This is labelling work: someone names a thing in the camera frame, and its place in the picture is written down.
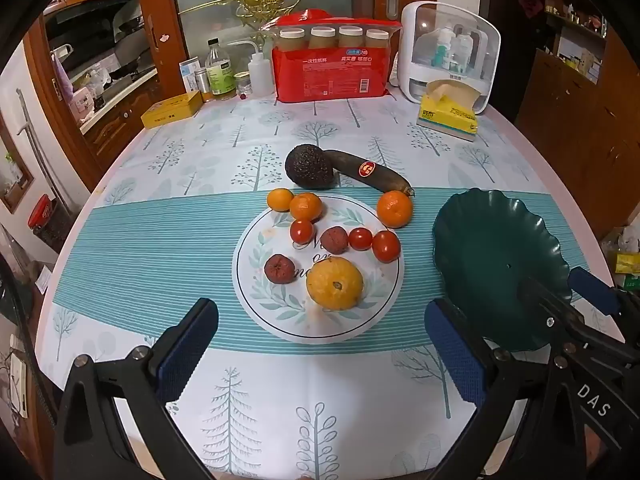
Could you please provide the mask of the large red cherry tomato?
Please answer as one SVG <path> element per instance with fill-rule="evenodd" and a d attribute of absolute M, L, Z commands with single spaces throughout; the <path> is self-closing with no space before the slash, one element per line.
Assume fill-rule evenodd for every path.
<path fill-rule="evenodd" d="M 372 252 L 379 262 L 391 263 L 400 256 L 400 240 L 392 231 L 383 230 L 377 232 L 372 238 Z"/>

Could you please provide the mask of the large orange tangerine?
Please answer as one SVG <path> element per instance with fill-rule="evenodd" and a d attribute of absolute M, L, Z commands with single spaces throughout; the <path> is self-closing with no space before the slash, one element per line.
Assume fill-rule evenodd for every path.
<path fill-rule="evenodd" d="M 400 229 L 411 221 L 413 203 L 410 197 L 403 192 L 386 192 L 378 199 L 376 214 L 384 226 Z"/>

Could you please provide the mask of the small red cherry tomato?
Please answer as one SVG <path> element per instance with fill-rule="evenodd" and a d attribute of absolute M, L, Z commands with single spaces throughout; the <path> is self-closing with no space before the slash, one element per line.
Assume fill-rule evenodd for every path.
<path fill-rule="evenodd" d="M 372 233 L 363 226 L 352 229 L 348 233 L 348 244 L 357 252 L 366 252 L 369 250 L 373 243 Z"/>

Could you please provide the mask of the overripe brown banana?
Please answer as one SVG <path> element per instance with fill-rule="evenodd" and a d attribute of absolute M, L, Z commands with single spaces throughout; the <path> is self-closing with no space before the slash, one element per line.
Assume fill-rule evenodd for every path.
<path fill-rule="evenodd" d="M 407 196 L 414 194 L 414 189 L 406 178 L 373 160 L 337 150 L 324 150 L 323 154 L 332 167 L 345 177 L 376 188 L 382 193 L 397 191 Z"/>

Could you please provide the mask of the yellow orange with sticker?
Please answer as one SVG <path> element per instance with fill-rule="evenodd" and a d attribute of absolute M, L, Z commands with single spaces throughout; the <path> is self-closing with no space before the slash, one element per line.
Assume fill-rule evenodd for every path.
<path fill-rule="evenodd" d="M 349 260 L 330 257 L 315 263 L 306 276 L 308 295 L 320 307 L 341 311 L 356 307 L 363 277 Z"/>

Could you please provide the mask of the medium orange tangerine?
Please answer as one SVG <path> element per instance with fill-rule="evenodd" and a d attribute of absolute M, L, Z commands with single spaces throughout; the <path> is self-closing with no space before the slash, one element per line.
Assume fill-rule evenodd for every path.
<path fill-rule="evenodd" d="M 315 222 L 323 214 L 322 200 L 311 192 L 299 193 L 290 201 L 288 211 L 295 220 Z"/>

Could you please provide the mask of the small yellow-orange tangerine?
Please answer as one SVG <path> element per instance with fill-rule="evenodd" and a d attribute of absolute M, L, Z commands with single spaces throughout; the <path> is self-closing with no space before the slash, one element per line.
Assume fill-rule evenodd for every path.
<path fill-rule="evenodd" d="M 270 209 L 277 212 L 288 212 L 294 194 L 287 188 L 275 188 L 267 195 L 267 205 Z"/>

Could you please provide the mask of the dark avocado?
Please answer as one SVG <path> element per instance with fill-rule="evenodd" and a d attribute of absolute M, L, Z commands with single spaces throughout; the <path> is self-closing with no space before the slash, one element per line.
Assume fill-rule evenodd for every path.
<path fill-rule="evenodd" d="M 286 156 L 288 178 L 300 188 L 325 190 L 334 183 L 334 169 L 328 156 L 314 144 L 299 144 Z"/>

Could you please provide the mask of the dark green scalloped plate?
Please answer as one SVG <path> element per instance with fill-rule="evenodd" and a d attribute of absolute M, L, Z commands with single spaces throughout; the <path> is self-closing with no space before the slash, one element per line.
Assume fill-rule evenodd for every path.
<path fill-rule="evenodd" d="M 434 221 L 433 236 L 446 298 L 475 333 L 512 352 L 548 344 L 546 311 L 518 300 L 524 278 L 572 300 L 570 265 L 543 218 L 503 192 L 472 188 L 448 198 Z"/>

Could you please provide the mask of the tree pattern tablecloth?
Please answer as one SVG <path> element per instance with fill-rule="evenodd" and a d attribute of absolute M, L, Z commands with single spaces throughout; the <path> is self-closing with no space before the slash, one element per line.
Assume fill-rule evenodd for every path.
<path fill-rule="evenodd" d="M 473 413 L 423 325 L 442 282 L 433 222 L 448 198 L 498 188 L 544 219 L 563 259 L 608 266 L 570 193 L 510 122 L 489 113 L 475 143 L 416 122 L 399 93 L 283 104 L 211 102 L 140 133 L 107 171 L 66 240 L 42 307 L 39 364 L 64 385 L 73 360 L 117 360 L 154 344 L 202 297 L 219 327 L 168 413 L 217 472 L 265 479 L 385 478 L 437 465 Z M 324 259 L 298 247 L 267 205 L 292 188 L 295 145 L 390 167 L 413 187 L 401 255 L 347 253 L 364 283 L 356 307 L 319 308 L 306 276 Z"/>

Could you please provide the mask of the white round floral placemat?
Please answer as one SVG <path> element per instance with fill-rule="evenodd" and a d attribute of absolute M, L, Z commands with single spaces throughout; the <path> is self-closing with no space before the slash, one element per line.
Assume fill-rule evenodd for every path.
<path fill-rule="evenodd" d="M 405 278 L 402 255 L 382 262 L 371 248 L 339 255 L 321 243 L 329 229 L 385 229 L 374 209 L 345 195 L 320 197 L 314 238 L 299 245 L 293 218 L 266 209 L 248 222 L 236 243 L 231 277 L 236 298 L 266 332 L 294 344 L 337 344 L 364 334 L 390 313 Z"/>

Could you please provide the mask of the white cosmetic storage box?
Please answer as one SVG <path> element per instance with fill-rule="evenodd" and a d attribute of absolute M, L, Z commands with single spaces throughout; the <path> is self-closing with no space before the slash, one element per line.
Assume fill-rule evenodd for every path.
<path fill-rule="evenodd" d="M 498 29 L 481 16 L 438 1 L 415 1 L 401 13 L 397 55 L 399 88 L 420 102 L 434 81 L 457 81 L 480 95 L 472 110 L 484 112 L 501 48 Z"/>

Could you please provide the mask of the yellow flat box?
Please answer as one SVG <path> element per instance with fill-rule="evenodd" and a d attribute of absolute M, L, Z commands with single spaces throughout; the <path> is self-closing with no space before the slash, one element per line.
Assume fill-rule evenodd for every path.
<path fill-rule="evenodd" d="M 202 94 L 192 91 L 154 103 L 142 116 L 147 129 L 168 125 L 194 116 L 203 106 Z"/>

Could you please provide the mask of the small metal can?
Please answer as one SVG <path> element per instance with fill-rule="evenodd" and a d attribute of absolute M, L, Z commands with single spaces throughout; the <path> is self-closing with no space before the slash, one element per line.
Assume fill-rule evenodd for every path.
<path fill-rule="evenodd" d="M 210 88 L 207 72 L 205 68 L 200 68 L 194 73 L 196 83 L 198 84 L 198 90 L 200 90 L 202 99 L 204 102 L 208 102 L 213 99 L 213 92 Z"/>

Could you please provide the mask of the small white medicine box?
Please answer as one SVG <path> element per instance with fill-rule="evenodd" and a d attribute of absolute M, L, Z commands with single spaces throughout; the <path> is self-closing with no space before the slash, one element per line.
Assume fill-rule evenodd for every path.
<path fill-rule="evenodd" d="M 180 75 L 183 82 L 185 92 L 198 91 L 198 80 L 196 72 L 201 69 L 200 60 L 197 56 L 179 63 Z"/>

